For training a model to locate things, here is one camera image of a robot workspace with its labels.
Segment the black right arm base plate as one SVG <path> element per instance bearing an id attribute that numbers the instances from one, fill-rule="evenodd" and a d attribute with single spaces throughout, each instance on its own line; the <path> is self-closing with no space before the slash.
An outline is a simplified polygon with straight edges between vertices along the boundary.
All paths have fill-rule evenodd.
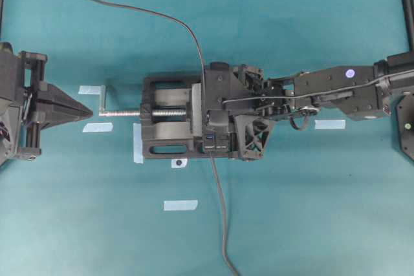
<path id="1" fill-rule="evenodd" d="M 392 146 L 413 163 L 413 92 L 392 95 Z"/>

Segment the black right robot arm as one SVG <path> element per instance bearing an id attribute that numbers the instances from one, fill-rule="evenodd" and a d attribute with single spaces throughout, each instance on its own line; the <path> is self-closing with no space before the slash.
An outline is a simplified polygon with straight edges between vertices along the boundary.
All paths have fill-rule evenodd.
<path id="1" fill-rule="evenodd" d="M 413 91 L 413 53 L 370 66 L 337 66 L 266 78 L 248 65 L 211 63 L 202 74 L 202 148 L 212 157 L 261 159 L 277 122 L 297 131 L 322 108 L 355 121 L 389 115 L 393 95 Z"/>

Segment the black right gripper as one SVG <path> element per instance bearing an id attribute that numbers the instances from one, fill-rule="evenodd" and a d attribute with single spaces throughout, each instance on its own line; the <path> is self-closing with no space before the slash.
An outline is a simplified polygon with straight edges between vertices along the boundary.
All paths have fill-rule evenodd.
<path id="1" fill-rule="evenodd" d="M 243 161 L 262 159 L 271 133 L 270 80 L 248 65 L 229 70 L 202 72 L 202 119 L 204 135 L 228 135 L 234 118 L 237 152 Z"/>

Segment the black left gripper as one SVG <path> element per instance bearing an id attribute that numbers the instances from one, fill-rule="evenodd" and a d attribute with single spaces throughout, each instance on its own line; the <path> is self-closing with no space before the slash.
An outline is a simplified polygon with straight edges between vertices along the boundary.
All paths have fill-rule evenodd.
<path id="1" fill-rule="evenodd" d="M 1 43 L 1 165 L 41 155 L 40 124 L 93 116 L 88 107 L 44 81 L 46 62 L 44 54 L 15 55 L 10 43 Z"/>

